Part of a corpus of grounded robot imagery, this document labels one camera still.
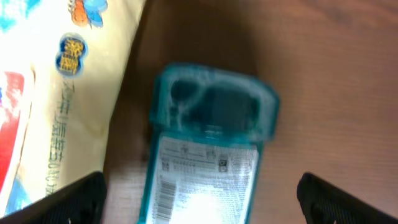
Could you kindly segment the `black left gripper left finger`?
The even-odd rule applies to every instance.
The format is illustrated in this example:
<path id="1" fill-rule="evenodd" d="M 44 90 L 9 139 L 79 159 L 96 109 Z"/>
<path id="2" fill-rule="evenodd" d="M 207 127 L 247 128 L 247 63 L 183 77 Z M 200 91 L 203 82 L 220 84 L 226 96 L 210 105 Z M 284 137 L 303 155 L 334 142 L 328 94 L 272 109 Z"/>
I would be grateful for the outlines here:
<path id="1" fill-rule="evenodd" d="M 1 224 L 100 224 L 107 188 L 100 171 L 1 218 Z"/>

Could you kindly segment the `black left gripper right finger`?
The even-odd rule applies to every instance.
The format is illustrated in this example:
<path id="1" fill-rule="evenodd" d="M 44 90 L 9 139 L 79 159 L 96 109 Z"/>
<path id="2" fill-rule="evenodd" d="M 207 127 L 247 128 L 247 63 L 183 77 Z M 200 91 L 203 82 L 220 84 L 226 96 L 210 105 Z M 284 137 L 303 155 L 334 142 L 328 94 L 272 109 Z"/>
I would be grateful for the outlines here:
<path id="1" fill-rule="evenodd" d="M 307 224 L 397 224 L 394 218 L 313 173 L 297 186 L 297 199 Z"/>

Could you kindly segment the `teal mouthwash bottle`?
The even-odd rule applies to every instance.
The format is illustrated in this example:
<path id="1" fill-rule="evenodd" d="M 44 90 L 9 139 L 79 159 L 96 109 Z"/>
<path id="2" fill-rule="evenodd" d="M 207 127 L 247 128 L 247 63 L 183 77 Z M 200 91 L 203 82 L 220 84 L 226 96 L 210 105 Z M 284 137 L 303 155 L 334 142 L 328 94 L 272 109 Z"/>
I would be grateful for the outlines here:
<path id="1" fill-rule="evenodd" d="M 139 223 L 248 223 L 280 100 L 255 77 L 172 63 L 157 76 Z"/>

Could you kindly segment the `yellow snack chip bag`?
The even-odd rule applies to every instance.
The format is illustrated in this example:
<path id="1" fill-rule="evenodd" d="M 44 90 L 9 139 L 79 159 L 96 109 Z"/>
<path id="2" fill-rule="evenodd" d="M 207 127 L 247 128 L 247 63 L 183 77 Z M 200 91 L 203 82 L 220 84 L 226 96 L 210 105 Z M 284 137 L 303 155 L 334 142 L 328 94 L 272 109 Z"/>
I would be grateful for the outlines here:
<path id="1" fill-rule="evenodd" d="M 1 1 L 1 215 L 103 170 L 144 0 Z"/>

